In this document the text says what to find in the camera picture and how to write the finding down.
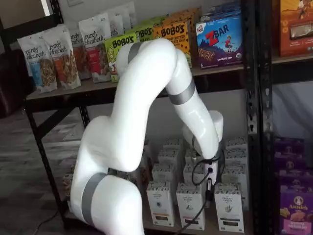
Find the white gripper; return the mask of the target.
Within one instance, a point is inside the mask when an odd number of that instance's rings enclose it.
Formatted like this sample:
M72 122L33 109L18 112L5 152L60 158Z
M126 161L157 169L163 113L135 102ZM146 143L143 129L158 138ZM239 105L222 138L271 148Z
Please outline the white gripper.
M207 189L205 191L205 207L209 208L213 199L213 184L217 181L218 174L218 162L213 162L212 164L205 164L205 173L208 174L208 178L211 180L207 181Z

